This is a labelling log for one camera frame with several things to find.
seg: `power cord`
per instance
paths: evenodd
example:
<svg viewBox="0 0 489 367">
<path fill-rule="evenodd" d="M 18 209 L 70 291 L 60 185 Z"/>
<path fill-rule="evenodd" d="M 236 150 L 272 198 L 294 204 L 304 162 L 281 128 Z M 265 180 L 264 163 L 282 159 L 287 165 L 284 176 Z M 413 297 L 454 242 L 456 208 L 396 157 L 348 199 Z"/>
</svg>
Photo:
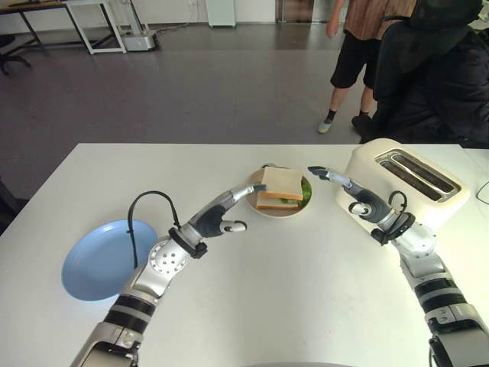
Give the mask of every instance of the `power cord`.
<svg viewBox="0 0 489 367">
<path fill-rule="evenodd" d="M 482 185 L 482 187 L 479 189 L 479 191 L 478 191 L 478 192 L 475 194 L 475 198 L 476 198 L 477 200 L 479 200 L 481 203 L 484 203 L 484 204 L 486 204 L 486 205 L 489 205 L 489 202 L 488 202 L 488 201 L 485 201 L 485 200 L 481 199 L 481 192 L 482 192 L 482 190 L 483 190 L 483 189 L 484 189 L 484 188 L 485 188 L 487 185 L 489 185 L 489 181 L 488 181 L 488 182 L 486 182 L 484 185 Z"/>
<path fill-rule="evenodd" d="M 181 28 L 188 27 L 192 22 L 193 11 L 195 10 L 195 8 L 197 8 L 197 20 L 196 20 L 196 22 L 198 22 L 200 19 L 200 7 L 199 7 L 199 3 L 196 2 L 195 4 L 192 5 L 192 11 L 190 12 L 189 20 L 187 22 L 185 22 L 183 24 L 174 25 L 172 27 L 160 28 L 160 29 L 157 29 L 156 32 L 157 33 L 164 33 L 167 31 L 177 31 Z"/>
<path fill-rule="evenodd" d="M 173 215 L 173 224 L 178 229 L 181 228 L 180 222 L 178 221 L 178 215 L 176 214 L 175 206 L 173 205 L 173 201 L 171 200 L 171 198 L 168 195 L 166 195 L 165 193 L 162 193 L 161 191 L 146 191 L 145 193 L 138 195 L 138 197 L 136 197 L 136 199 L 134 199 L 134 201 L 132 202 L 131 206 L 129 207 L 129 211 L 128 211 L 128 228 L 129 228 L 129 230 L 127 231 L 127 233 L 131 236 L 132 255 L 134 258 L 134 269 L 136 269 L 138 267 L 138 254 L 136 252 L 136 240 L 134 238 L 134 227 L 132 225 L 132 216 L 134 214 L 134 208 L 136 207 L 136 203 L 139 201 L 140 198 L 142 198 L 143 196 L 146 196 L 146 195 L 160 195 L 160 196 L 164 197 L 165 199 L 167 199 L 168 202 L 170 203 L 171 213 Z"/>
<path fill-rule="evenodd" d="M 406 208 L 407 208 L 407 196 L 405 193 L 403 193 L 402 191 L 399 191 L 399 190 L 393 191 L 389 195 L 389 200 L 388 200 L 389 205 L 392 206 L 393 199 L 396 195 L 401 195 L 404 199 L 404 202 L 402 204 L 400 204 L 401 210 L 400 210 L 399 216 L 396 218 L 396 220 L 394 220 L 394 222 L 390 225 L 389 229 L 384 233 L 384 237 L 382 238 L 381 243 L 387 243 L 387 238 L 393 234 L 393 230 L 396 228 L 396 224 L 399 222 L 400 217 L 403 216 L 403 213 L 406 211 Z"/>
</svg>

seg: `door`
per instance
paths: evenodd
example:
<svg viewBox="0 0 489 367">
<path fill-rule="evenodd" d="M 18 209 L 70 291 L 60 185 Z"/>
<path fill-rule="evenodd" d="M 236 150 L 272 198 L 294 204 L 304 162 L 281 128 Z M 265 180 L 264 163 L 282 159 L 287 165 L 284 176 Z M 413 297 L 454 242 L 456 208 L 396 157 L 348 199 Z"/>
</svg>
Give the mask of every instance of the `door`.
<svg viewBox="0 0 489 367">
<path fill-rule="evenodd" d="M 277 23 L 326 23 L 331 18 L 335 0 L 275 0 Z M 346 19 L 348 0 L 340 13 Z"/>
<path fill-rule="evenodd" d="M 280 23 L 311 23 L 314 0 L 276 0 L 276 19 Z"/>
</svg>

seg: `white plate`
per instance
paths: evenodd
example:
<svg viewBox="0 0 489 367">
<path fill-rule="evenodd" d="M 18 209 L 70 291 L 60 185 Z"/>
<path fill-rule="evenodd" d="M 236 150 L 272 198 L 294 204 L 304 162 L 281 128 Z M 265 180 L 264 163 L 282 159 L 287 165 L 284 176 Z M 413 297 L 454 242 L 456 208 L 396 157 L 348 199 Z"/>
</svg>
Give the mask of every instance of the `white plate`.
<svg viewBox="0 0 489 367">
<path fill-rule="evenodd" d="M 260 184 L 263 179 L 264 168 L 254 172 L 246 181 L 247 184 Z M 303 176 L 302 182 L 306 182 L 310 185 L 310 182 Z M 291 216 L 296 216 L 297 214 L 303 212 L 311 200 L 302 208 L 299 209 L 257 209 L 257 193 L 253 193 L 246 197 L 246 202 L 248 205 L 257 213 L 262 216 L 266 216 L 268 218 L 290 218 Z"/>
</svg>

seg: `white toaster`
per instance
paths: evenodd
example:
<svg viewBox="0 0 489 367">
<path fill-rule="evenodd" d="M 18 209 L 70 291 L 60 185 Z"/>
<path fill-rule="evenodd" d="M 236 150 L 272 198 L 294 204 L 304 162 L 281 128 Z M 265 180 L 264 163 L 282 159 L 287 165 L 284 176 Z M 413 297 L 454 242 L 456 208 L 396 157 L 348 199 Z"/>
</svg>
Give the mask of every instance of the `white toaster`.
<svg viewBox="0 0 489 367">
<path fill-rule="evenodd" d="M 417 222 L 434 231 L 470 197 L 470 190 L 457 177 L 390 139 L 377 139 L 356 148 L 345 176 L 386 201 L 393 191 L 404 192 L 408 199 L 406 211 L 414 214 Z M 348 206 L 355 200 L 341 187 L 336 201 L 350 214 Z M 399 209 L 396 201 L 393 206 Z M 350 216 L 369 232 L 375 228 L 358 216 Z"/>
</svg>

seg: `bread slice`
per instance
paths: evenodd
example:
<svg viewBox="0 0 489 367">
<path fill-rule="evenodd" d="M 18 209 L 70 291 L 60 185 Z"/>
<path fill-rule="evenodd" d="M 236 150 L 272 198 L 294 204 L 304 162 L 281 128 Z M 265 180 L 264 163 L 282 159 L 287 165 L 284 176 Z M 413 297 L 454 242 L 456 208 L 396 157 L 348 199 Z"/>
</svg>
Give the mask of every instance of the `bread slice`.
<svg viewBox="0 0 489 367">
<path fill-rule="evenodd" d="M 303 174 L 288 168 L 265 167 L 261 183 L 267 185 L 267 191 L 258 193 L 258 197 L 275 197 L 299 200 L 303 199 L 300 183 Z"/>
<path fill-rule="evenodd" d="M 281 199 L 276 197 L 257 197 L 257 209 L 299 209 L 299 204 L 295 200 L 289 200 L 289 203 L 282 203 Z"/>
</svg>

